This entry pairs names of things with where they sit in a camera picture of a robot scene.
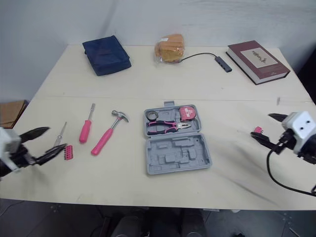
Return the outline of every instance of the bread loaf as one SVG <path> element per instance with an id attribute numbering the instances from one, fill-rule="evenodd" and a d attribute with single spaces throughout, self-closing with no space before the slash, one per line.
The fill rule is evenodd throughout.
<path id="1" fill-rule="evenodd" d="M 155 45 L 155 55 L 163 62 L 180 62 L 184 54 L 184 41 L 181 34 L 164 36 Z"/>

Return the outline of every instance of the gray tool case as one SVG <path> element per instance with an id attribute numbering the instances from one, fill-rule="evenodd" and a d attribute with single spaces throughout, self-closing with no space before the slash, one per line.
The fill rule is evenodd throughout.
<path id="1" fill-rule="evenodd" d="M 146 118 L 148 111 L 156 111 L 157 120 L 181 122 L 179 109 L 182 106 L 174 106 L 173 101 L 165 102 L 164 106 L 164 108 L 144 111 L 144 131 L 145 135 L 149 137 L 146 141 L 147 172 L 163 174 L 209 168 L 212 160 L 205 137 L 199 133 L 201 121 L 194 105 L 184 105 L 191 106 L 196 111 L 196 117 L 193 120 L 184 121 L 190 123 L 191 127 L 166 134 L 148 135 L 148 131 L 161 131 L 168 128 L 165 125 L 148 127 L 146 125 L 150 122 Z"/>

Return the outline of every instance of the hammer head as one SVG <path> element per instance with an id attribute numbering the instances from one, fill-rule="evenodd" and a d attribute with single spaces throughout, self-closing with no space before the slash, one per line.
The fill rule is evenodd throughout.
<path id="1" fill-rule="evenodd" d="M 121 119 L 125 119 L 126 122 L 129 122 L 126 114 L 124 114 L 123 112 L 118 112 L 116 110 L 112 110 L 112 115 L 118 116 Z"/>

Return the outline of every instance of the white table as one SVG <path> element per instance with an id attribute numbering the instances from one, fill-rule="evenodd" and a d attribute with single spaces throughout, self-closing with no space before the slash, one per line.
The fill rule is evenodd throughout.
<path id="1" fill-rule="evenodd" d="M 23 168 L 0 182 L 0 197 L 35 201 L 104 205 L 176 206 L 219 209 L 316 209 L 316 199 L 279 187 L 268 176 L 266 155 L 249 133 L 261 126 L 276 142 L 283 129 L 268 113 L 316 107 L 291 72 L 287 78 L 255 86 L 226 56 L 225 47 L 187 47 L 188 55 L 213 52 L 233 69 L 225 73 L 213 57 L 201 55 L 178 65 L 156 64 L 153 47 L 127 46 L 132 67 L 97 77 L 83 48 L 70 45 L 23 113 L 15 130 L 23 133 L 39 126 L 51 129 L 27 142 L 30 152 L 41 155 L 50 148 L 64 122 L 62 142 L 74 146 L 74 159 L 63 155 L 43 166 Z M 289 67 L 278 49 L 270 52 Z M 143 111 L 195 104 L 202 121 L 213 165 L 210 169 L 150 176 L 146 173 Z M 91 103 L 96 103 L 88 142 L 78 141 Z M 114 122 L 111 110 L 125 112 L 97 157 L 91 149 Z M 271 159 L 274 176 L 284 184 L 310 190 L 316 167 L 285 150 Z"/>

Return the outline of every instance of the blue pouch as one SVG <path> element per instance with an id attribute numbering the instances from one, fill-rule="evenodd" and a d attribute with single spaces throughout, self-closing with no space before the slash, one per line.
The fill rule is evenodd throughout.
<path id="1" fill-rule="evenodd" d="M 115 36 L 82 43 L 96 75 L 122 71 L 132 65 L 129 56 Z"/>

